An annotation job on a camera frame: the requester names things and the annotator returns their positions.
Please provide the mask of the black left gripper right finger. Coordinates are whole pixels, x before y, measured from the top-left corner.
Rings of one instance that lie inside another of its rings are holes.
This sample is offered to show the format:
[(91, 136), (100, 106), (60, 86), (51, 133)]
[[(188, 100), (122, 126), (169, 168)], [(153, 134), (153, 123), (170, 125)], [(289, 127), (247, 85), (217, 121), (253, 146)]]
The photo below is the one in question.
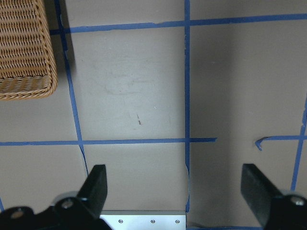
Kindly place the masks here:
[(241, 171), (241, 194), (262, 227), (269, 223), (272, 201), (281, 197), (281, 192), (252, 163), (244, 163)]

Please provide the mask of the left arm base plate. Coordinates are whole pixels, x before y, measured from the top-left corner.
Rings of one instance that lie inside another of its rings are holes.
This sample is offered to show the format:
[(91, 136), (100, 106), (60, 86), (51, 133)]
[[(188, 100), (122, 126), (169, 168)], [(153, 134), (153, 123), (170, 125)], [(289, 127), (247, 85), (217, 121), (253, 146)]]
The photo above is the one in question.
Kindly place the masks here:
[(100, 215), (113, 230), (185, 230), (184, 211), (103, 211)]

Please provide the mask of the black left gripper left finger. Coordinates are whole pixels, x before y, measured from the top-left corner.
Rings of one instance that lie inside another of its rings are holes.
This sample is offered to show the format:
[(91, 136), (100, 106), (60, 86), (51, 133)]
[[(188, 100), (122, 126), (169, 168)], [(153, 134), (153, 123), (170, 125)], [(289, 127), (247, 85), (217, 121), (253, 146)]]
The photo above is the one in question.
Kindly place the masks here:
[(99, 218), (107, 197), (107, 176), (104, 164), (95, 165), (77, 194), (85, 208)]

